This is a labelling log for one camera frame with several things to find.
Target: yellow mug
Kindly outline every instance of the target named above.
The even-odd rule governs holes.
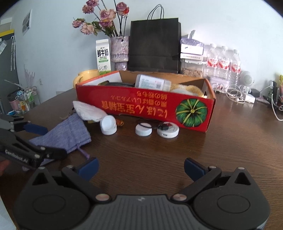
[[[83,72],[80,72],[77,77],[75,77],[73,81],[73,86],[74,88],[76,87],[76,84],[89,80],[91,78],[99,76],[99,70],[98,69],[91,69],[91,70],[86,70]]]

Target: white speaker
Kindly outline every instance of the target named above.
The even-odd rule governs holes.
[[[250,93],[250,86],[254,83],[254,79],[249,71],[243,71],[240,74],[239,84],[240,88],[244,93]]]

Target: gray ribbed panel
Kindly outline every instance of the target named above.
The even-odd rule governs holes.
[[[124,196],[96,205],[84,223],[73,230],[208,230],[186,205],[165,195]]]

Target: screw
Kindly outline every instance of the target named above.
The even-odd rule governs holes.
[[[187,199],[187,196],[181,193],[177,193],[173,195],[173,199],[176,201],[185,201]]]
[[[95,198],[98,201],[107,201],[107,200],[110,199],[110,196],[108,194],[105,194],[105,193],[100,193],[100,194],[96,195]]]

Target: blue gripper pad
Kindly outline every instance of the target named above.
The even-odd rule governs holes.
[[[91,157],[86,162],[76,167],[76,173],[83,179],[89,181],[98,172],[98,169],[98,159]]]
[[[185,173],[193,180],[197,181],[199,178],[203,177],[208,169],[202,166],[200,163],[194,161],[191,158],[187,158],[184,163]]]
[[[48,129],[46,127],[31,124],[31,123],[24,125],[23,128],[28,133],[35,133],[35,134],[38,134],[38,135],[45,135],[45,134],[48,133]]]

